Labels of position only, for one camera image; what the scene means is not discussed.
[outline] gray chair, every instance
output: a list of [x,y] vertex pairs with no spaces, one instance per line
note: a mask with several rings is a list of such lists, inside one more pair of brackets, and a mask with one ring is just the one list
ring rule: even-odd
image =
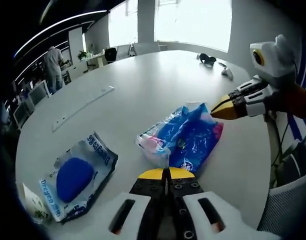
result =
[[145,43],[136,43],[133,44],[134,52],[138,55],[150,54],[160,52],[161,49],[158,45],[158,42],[145,42]]
[[[287,177],[297,179],[285,185],[270,189],[263,216],[257,228],[276,234],[282,238],[287,237],[294,230],[302,214],[306,213],[306,137],[286,157],[285,171],[282,181],[287,182]],[[289,166],[295,163],[293,174]]]
[[118,46],[117,54],[116,54],[116,61],[129,58],[130,49],[131,49],[130,44]]
[[45,80],[35,86],[28,94],[28,97],[34,106],[36,106],[43,98],[50,96]]
[[19,130],[22,129],[28,117],[29,117],[29,113],[26,109],[26,105],[22,102],[21,104],[19,104],[19,106],[14,111],[14,119],[16,121],[16,124]]

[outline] window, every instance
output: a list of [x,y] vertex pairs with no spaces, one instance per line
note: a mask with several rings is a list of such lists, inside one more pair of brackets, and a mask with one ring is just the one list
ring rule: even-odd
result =
[[231,0],[156,0],[156,41],[228,52],[231,22]]
[[137,6],[138,0],[126,0],[111,10],[108,23],[109,46],[137,43]]

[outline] transparent plastic bag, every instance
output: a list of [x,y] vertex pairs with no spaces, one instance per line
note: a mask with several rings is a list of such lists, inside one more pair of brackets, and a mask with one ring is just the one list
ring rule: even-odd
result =
[[223,123],[214,121],[205,103],[189,102],[137,136],[144,156],[159,168],[195,173],[219,141]]

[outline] black headphones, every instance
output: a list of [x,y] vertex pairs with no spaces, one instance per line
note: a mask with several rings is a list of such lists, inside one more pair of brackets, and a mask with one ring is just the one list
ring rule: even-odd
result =
[[214,65],[214,63],[216,62],[216,58],[213,56],[208,56],[207,54],[203,54],[201,53],[199,55],[199,59],[202,63],[207,64],[207,65]]

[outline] white table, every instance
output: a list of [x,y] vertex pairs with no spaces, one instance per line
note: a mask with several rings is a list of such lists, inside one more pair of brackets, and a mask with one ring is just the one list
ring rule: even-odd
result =
[[[154,168],[141,159],[136,135],[164,119],[187,101],[212,106],[225,93],[249,80],[247,72],[225,63],[234,81],[221,75],[215,63],[207,68],[187,51],[163,51],[114,62],[73,81],[40,103],[20,135],[16,178],[41,195],[38,180],[49,173],[55,158],[96,131],[119,155],[116,170],[92,209],[64,225],[51,224],[49,234],[59,239],[96,239],[96,209],[119,192],[128,192],[137,176]],[[56,132],[52,123],[65,109],[94,94],[100,86],[116,89],[82,109]],[[262,116],[223,120],[222,137],[211,153],[199,183],[237,207],[248,225],[258,226],[270,177],[270,148]]]

